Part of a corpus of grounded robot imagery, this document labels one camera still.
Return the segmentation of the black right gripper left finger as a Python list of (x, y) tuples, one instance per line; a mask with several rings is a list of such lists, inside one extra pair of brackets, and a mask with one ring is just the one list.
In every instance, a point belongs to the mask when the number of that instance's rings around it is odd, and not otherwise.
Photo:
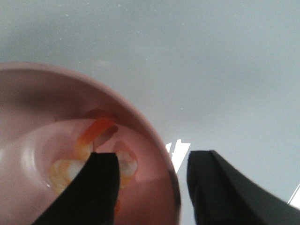
[(120, 188), (114, 153), (91, 153), (84, 167), (35, 225), (112, 225)]

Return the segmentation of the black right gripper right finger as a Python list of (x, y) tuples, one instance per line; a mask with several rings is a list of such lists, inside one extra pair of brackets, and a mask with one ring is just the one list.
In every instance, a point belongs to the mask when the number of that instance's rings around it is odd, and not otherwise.
[(198, 225), (298, 225), (300, 211), (265, 191), (214, 150), (189, 154), (187, 187)]

